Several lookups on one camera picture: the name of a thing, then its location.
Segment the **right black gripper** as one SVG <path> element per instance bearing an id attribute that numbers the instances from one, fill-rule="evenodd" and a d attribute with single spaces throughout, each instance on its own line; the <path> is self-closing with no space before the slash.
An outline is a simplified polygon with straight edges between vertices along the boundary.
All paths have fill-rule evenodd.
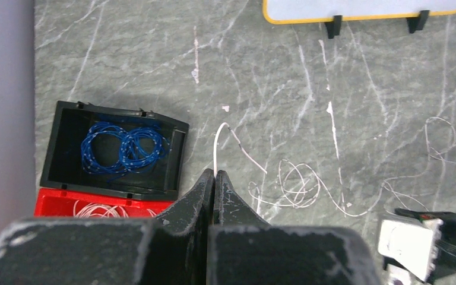
<path id="1" fill-rule="evenodd" d="M 422 283 L 435 283 L 441 278 L 456 274 L 456 213 L 450 211 L 411 211 L 396 208 L 394 213 L 398 216 L 408 217 L 421 223 L 440 219 L 443 224 L 439 226 L 441 237 L 436 242 L 438 254 L 433 261 L 435 266 L 427 279 L 420 279 Z"/>

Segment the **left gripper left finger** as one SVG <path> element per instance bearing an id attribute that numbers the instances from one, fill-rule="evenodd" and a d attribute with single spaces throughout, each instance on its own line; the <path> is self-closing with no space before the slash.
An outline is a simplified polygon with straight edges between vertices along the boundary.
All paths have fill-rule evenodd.
<path id="1" fill-rule="evenodd" d="M 0 284 L 205 284 L 215 176 L 154 218 L 27 218 L 0 234 Z"/>

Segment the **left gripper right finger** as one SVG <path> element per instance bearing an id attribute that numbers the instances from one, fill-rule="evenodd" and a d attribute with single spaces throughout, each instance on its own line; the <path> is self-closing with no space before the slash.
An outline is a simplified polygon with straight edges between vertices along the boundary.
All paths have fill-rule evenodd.
<path id="1" fill-rule="evenodd" d="M 208 284 L 373 284 L 374 261 L 358 232 L 331 226 L 273 226 L 216 176 L 208 230 Z"/>

